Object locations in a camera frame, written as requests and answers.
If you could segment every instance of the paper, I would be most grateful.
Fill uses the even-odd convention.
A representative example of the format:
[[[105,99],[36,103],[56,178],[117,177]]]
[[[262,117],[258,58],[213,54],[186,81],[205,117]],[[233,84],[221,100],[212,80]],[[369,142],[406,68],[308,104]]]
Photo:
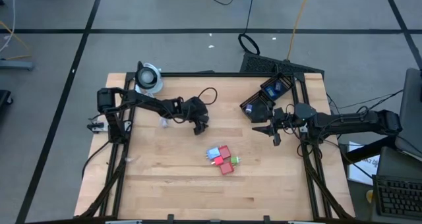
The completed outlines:
[[[354,142],[349,142],[349,145],[360,145]],[[360,146],[349,146],[349,152],[354,149],[360,148]],[[376,175],[378,169],[378,162],[380,156],[376,155],[367,159],[363,159],[360,162],[355,163],[362,170],[366,171],[370,175]],[[373,185],[372,179],[366,176],[362,171],[360,171],[356,166],[349,165],[349,176],[347,177],[351,181],[361,182],[363,184]]]

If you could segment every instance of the red block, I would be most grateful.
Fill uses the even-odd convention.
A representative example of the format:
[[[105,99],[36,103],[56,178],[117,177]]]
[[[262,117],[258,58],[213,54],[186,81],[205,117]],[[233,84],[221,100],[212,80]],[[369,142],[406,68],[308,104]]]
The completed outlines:
[[[223,165],[220,166],[220,169],[222,170],[223,175],[231,173],[235,170],[231,162],[224,163]]]
[[[220,151],[220,156],[225,159],[231,156],[229,148],[227,146],[222,146],[220,148],[218,148],[218,150]]]
[[[222,163],[224,163],[223,158],[221,156],[218,156],[218,157],[214,158],[214,161],[211,164],[219,166]]]

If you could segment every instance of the white paper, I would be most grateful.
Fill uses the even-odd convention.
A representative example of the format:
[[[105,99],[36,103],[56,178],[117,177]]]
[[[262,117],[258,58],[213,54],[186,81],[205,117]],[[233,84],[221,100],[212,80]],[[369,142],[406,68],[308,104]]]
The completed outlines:
[[[360,145],[354,142],[349,142],[349,145]],[[360,146],[349,146],[349,152],[354,149],[360,148]],[[378,169],[378,162],[380,156],[376,155],[367,159],[363,159],[360,162],[355,163],[362,170],[366,171],[370,175],[376,175]],[[348,179],[351,181],[361,182],[363,184],[373,185],[372,179],[366,176],[362,171],[360,171],[356,166],[349,165],[349,176]]]

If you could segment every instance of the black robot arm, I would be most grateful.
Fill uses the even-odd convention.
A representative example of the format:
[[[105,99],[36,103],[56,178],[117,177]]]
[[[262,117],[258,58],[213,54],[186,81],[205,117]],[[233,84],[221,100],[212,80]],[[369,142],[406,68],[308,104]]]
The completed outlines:
[[[400,118],[391,111],[363,111],[343,115],[318,113],[310,105],[298,103],[294,114],[284,113],[281,108],[269,113],[270,125],[255,127],[253,130],[274,136],[274,145],[280,145],[278,129],[300,128],[307,131],[307,140],[322,143],[333,134],[375,132],[382,135],[397,135],[402,131]]]
[[[116,94],[119,94],[123,100],[122,104],[117,107],[115,105]],[[206,124],[209,120],[208,110],[204,102],[196,96],[187,101],[183,101],[181,97],[159,100],[140,94],[135,90],[102,88],[97,92],[97,109],[107,119],[110,142],[123,142],[125,125],[118,118],[117,113],[134,106],[155,111],[165,119],[182,119],[178,123],[193,122],[195,135],[204,132],[208,127]]]

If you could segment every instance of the wooden tabletop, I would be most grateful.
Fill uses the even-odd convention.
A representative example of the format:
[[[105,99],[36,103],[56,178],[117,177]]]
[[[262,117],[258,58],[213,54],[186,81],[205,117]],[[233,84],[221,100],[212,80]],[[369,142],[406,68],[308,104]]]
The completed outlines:
[[[305,78],[311,106],[329,113],[321,75],[306,74]],[[109,74],[107,87],[123,87],[124,79],[125,74]],[[191,123],[178,125],[171,121],[169,128],[162,128],[155,112],[136,109],[119,219],[167,219],[168,214],[174,214],[175,219],[262,220],[269,215],[271,220],[311,220],[303,159],[296,153],[298,139],[281,131],[282,143],[274,147],[271,137],[251,130],[262,125],[252,125],[239,108],[265,80],[164,78],[164,88],[156,94],[158,99],[189,99],[209,86],[217,89],[218,99],[208,106],[209,127],[199,136],[193,134]],[[214,92],[208,90],[201,99],[212,101]],[[276,101],[276,107],[285,109],[292,102],[288,92]],[[335,136],[329,140],[337,142]],[[90,154],[106,141],[106,133],[95,134]],[[234,173],[226,176],[205,158],[206,150],[221,145],[241,157]],[[329,143],[320,148],[328,189],[354,215],[338,148]],[[87,166],[75,215],[85,211],[104,186],[110,152],[111,146]],[[316,185],[315,189],[323,216]],[[109,204],[113,203],[114,192]]]

